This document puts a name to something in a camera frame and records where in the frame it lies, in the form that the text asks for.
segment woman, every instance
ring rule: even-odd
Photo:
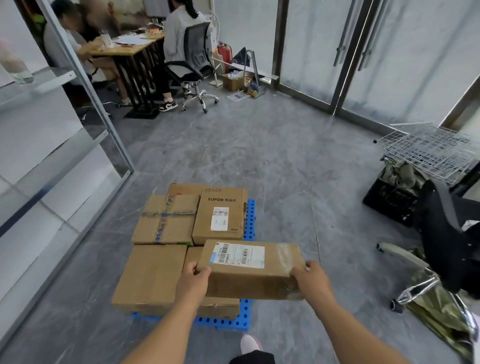
[[[205,15],[195,10],[192,0],[172,0],[172,3],[175,11],[165,20],[165,39],[163,44],[165,62],[184,61],[183,37],[185,35],[185,29],[192,25],[207,22]],[[178,77],[183,77],[187,73],[191,73],[190,70],[182,66],[170,66],[169,68]],[[178,105],[172,98],[168,83],[168,74],[165,72],[165,66],[162,62],[154,67],[153,76],[157,91],[163,94],[165,100],[165,103],[159,108],[160,111],[173,110]],[[182,86],[185,95],[191,93],[188,84]]]

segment wire rack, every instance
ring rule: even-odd
[[[480,158],[480,143],[431,123],[392,124],[399,129],[378,139],[389,157],[403,159],[431,178],[460,180]]]

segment man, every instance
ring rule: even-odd
[[[60,25],[65,29],[66,37],[80,62],[83,64],[85,72],[92,76],[92,81],[95,80],[94,77],[98,73],[97,70],[101,69],[105,75],[105,79],[115,81],[117,84],[122,105],[131,106],[132,102],[128,97],[125,85],[120,79],[119,71],[113,59],[110,57],[92,58],[88,53],[89,50],[96,49],[102,44],[102,40],[98,37],[99,32],[82,20],[77,6],[70,0],[55,0],[51,6]],[[79,33],[85,39],[86,43],[80,45],[73,37],[72,32]],[[52,58],[56,66],[70,67],[70,63],[55,38],[53,28],[50,24],[47,24],[45,27],[44,44],[47,54]]]
[[[211,269],[194,274],[196,263],[187,265],[175,291],[171,311],[147,338],[121,364],[182,364],[185,360],[188,335],[200,303],[205,297]],[[314,261],[307,268],[293,268],[305,299],[325,326],[340,364],[409,364],[397,350],[381,342],[353,315],[336,301],[330,279]],[[274,364],[273,355],[262,351],[250,335],[244,335],[240,347],[242,356],[230,364]]]

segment glass door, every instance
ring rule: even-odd
[[[479,19],[478,0],[381,0],[337,113],[440,125],[480,74]]]
[[[279,90],[330,104],[363,0],[289,0]]]

